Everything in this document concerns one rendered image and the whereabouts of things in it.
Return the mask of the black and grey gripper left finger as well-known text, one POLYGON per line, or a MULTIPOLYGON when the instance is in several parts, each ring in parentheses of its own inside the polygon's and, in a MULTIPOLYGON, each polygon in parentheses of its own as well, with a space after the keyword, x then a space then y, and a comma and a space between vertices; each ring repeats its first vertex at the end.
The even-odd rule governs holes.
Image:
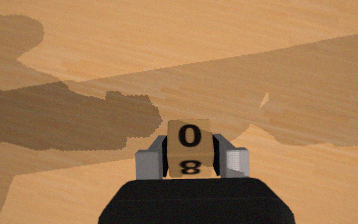
POLYGON ((147 150, 135 153, 136 180, 163 179, 167 176, 167 135, 159 135, 147 150))

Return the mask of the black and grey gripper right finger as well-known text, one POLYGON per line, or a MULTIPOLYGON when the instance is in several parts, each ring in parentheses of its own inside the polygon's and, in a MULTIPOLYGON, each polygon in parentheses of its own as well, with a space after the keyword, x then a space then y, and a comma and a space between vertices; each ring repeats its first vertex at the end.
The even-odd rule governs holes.
POLYGON ((249 150, 235 147, 221 134, 213 135, 213 168, 221 178, 250 177, 249 150))

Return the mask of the tan number cube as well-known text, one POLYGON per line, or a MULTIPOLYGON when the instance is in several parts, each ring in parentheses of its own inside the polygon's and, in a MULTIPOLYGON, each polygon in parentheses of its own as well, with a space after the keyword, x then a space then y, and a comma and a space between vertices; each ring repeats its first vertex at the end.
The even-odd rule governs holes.
POLYGON ((169 120, 167 160, 171 178, 211 177, 214 161, 211 120, 169 120))

